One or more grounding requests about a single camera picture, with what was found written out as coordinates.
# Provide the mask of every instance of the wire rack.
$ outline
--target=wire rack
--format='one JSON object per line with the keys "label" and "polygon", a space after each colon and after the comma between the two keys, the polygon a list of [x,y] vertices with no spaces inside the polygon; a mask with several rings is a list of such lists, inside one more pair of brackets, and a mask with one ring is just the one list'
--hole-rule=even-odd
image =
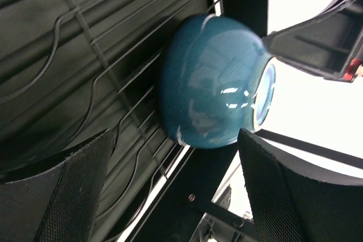
{"label": "wire rack", "polygon": [[[0,9],[6,9],[21,0],[0,1]],[[112,128],[114,131],[115,143],[113,146],[113,158],[110,162],[105,186],[100,199],[99,211],[96,216],[97,221],[102,221],[107,215],[114,211],[115,207],[123,201],[125,195],[127,195],[128,191],[133,187],[138,172],[144,172],[145,163],[143,166],[140,166],[140,157],[144,154],[144,150],[148,150],[147,153],[149,153],[150,159],[153,160],[154,166],[151,175],[146,175],[147,177],[144,178],[146,181],[147,178],[151,177],[150,184],[145,185],[149,187],[150,194],[155,184],[154,180],[160,175],[166,177],[167,166],[173,163],[183,149],[183,147],[173,143],[163,134],[161,125],[158,121],[152,122],[152,119],[156,116],[154,106],[151,106],[151,110],[146,113],[140,114],[140,112],[143,112],[143,109],[145,110],[145,107],[139,109],[139,113],[137,112],[138,107],[145,106],[145,104],[148,104],[150,101],[151,105],[154,105],[154,85],[149,85],[147,88],[140,88],[138,90],[140,96],[133,94],[129,95],[127,93],[127,89],[130,88],[130,86],[135,88],[135,85],[137,86],[140,81],[143,81],[144,78],[148,77],[150,69],[154,67],[160,59],[163,46],[153,48],[152,51],[154,51],[154,53],[151,57],[149,57],[148,60],[141,62],[139,65],[136,65],[134,68],[129,69],[129,71],[125,73],[126,77],[122,78],[119,76],[119,73],[116,72],[117,66],[122,62],[125,62],[127,58],[132,60],[135,57],[133,55],[135,50],[139,49],[148,40],[153,39],[155,35],[163,28],[167,27],[168,23],[181,14],[183,10],[193,5],[194,2],[200,2],[201,0],[175,0],[179,1],[178,3],[181,3],[181,5],[179,5],[177,9],[174,9],[173,12],[169,13],[168,16],[164,16],[164,18],[160,20],[156,26],[149,29],[147,33],[144,33],[137,39],[133,39],[132,45],[126,50],[123,50],[123,52],[118,51],[117,58],[110,58],[109,54],[103,50],[104,46],[102,46],[102,42],[112,36],[114,32],[122,29],[125,25],[132,24],[134,18],[138,17],[139,14],[146,12],[153,7],[153,5],[164,0],[148,0],[147,3],[134,9],[127,16],[124,16],[121,20],[118,20],[116,23],[113,23],[111,26],[108,26],[95,35],[95,31],[92,29],[94,25],[105,18],[112,16],[120,7],[110,6],[108,9],[99,12],[99,14],[92,19],[87,18],[87,13],[108,1],[110,0],[85,0],[82,2],[77,0],[64,0],[68,10],[55,20],[52,31],[21,46],[16,51],[4,56],[0,61],[0,84],[6,86],[9,82],[12,83],[12,80],[16,80],[16,76],[21,75],[22,71],[27,70],[29,67],[34,67],[39,60],[42,58],[44,59],[42,65],[38,64],[37,71],[33,73],[33,76],[27,77],[26,82],[16,84],[17,87],[10,92],[0,92],[0,108],[4,107],[4,109],[6,109],[16,103],[19,104],[19,101],[22,101],[22,97],[26,97],[26,94],[30,92],[30,90],[37,89],[41,86],[40,84],[44,84],[44,82],[41,81],[55,62],[54,59],[59,48],[81,34],[86,39],[89,48],[96,57],[96,61],[90,63],[90,67],[88,67],[89,72],[86,77],[78,83],[73,83],[72,88],[66,90],[65,85],[72,81],[72,79],[67,78],[65,83],[59,84],[52,90],[51,94],[43,94],[43,96],[40,96],[39,100],[36,100],[35,102],[29,101],[29,104],[31,104],[30,107],[25,108],[20,114],[12,116],[9,122],[4,123],[0,130],[0,143],[5,143],[6,146],[9,139],[16,139],[16,141],[19,141],[17,139],[18,135],[29,130],[29,127],[31,127],[32,124],[37,123],[39,119],[46,116],[47,113],[59,105],[64,98],[70,96],[70,94],[77,88],[80,88],[80,86],[83,86],[84,82],[89,82],[90,84],[84,87],[88,88],[89,91],[86,92],[88,98],[84,97],[84,99],[88,101],[87,107],[85,109],[80,107],[82,108],[83,114],[76,118],[76,120],[72,120],[71,125],[62,128],[51,137],[48,137],[46,142],[34,145],[33,148],[30,147],[29,151],[24,156],[13,159],[11,162],[13,162],[14,168],[28,164],[29,162],[41,160],[55,152],[81,142],[84,138],[90,136],[90,132],[87,134],[87,130],[92,131],[89,130],[89,128],[94,126],[95,120],[99,119],[102,113],[107,111],[107,109],[114,105],[116,101],[120,102],[123,105],[124,110],[119,111],[117,122],[113,119],[112,122],[105,121],[104,124],[104,127]],[[206,8],[203,8],[202,12],[209,13],[214,12],[215,6],[220,5],[222,0],[203,1],[205,2],[204,6]],[[98,86],[103,85],[105,80],[112,86],[112,91],[101,99],[97,99],[97,94],[100,92]],[[139,141],[134,141],[129,145],[129,148],[125,148],[126,151],[120,153],[118,151],[126,147],[121,136],[125,130],[125,126],[128,126],[130,123],[134,126],[136,130],[134,135],[136,135]],[[123,174],[126,169],[132,169],[129,175]],[[119,183],[120,176],[125,176],[123,177],[123,184]],[[141,211],[146,199],[147,197],[142,201],[132,218],[135,218],[137,213]],[[109,237],[107,241],[114,241],[119,237],[119,230],[115,230],[114,232],[117,232],[117,234]]]}

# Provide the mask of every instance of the red object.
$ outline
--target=red object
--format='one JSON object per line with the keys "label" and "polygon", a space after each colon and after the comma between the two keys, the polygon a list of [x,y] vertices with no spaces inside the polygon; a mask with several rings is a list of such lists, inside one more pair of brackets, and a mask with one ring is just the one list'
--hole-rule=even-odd
{"label": "red object", "polygon": [[348,81],[352,81],[354,78],[354,75],[358,69],[358,67],[361,65],[361,61],[354,58],[351,63],[349,64],[347,70],[345,71],[345,74],[343,75],[343,79],[346,79]]}

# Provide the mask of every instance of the teal glossy bowl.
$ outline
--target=teal glossy bowl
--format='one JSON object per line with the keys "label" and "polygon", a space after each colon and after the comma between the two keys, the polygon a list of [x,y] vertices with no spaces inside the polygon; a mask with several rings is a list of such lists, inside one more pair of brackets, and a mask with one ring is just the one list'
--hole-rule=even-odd
{"label": "teal glossy bowl", "polygon": [[245,25],[226,17],[187,19],[163,54],[158,103],[166,133],[181,145],[217,148],[240,128],[258,131],[269,111],[276,60]]}

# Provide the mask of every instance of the ceramic bowl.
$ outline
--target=ceramic bowl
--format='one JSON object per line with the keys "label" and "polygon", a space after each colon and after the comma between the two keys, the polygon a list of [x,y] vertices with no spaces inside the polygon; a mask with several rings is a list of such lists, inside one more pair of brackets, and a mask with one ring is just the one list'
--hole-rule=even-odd
{"label": "ceramic bowl", "polygon": [[158,103],[166,133],[181,145],[217,148],[236,142],[240,128],[258,131],[273,97],[274,62],[237,21],[187,19],[163,54]]}

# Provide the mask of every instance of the blue bowl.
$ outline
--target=blue bowl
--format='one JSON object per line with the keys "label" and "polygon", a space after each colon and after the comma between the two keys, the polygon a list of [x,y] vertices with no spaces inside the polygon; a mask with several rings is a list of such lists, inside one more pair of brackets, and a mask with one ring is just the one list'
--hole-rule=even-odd
{"label": "blue bowl", "polygon": [[193,16],[173,35],[162,61],[162,124],[179,144],[217,148],[236,142],[241,128],[261,128],[273,97],[275,59],[245,25]]}

